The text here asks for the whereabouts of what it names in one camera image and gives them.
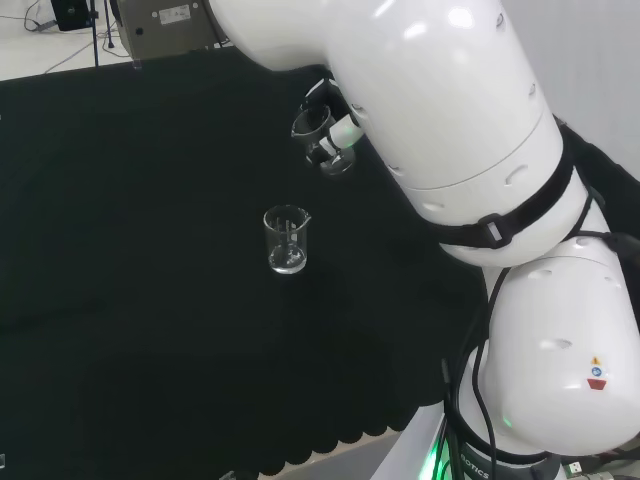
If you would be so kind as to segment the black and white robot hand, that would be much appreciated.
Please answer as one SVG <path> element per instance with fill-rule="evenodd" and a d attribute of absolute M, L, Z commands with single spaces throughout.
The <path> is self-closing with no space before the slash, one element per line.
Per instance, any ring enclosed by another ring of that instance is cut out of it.
<path fill-rule="evenodd" d="M 305 146 L 310 166 L 335 169 L 362 136 L 363 130 L 331 77 L 318 81 L 305 95 L 294 121 L 292 137 Z"/>

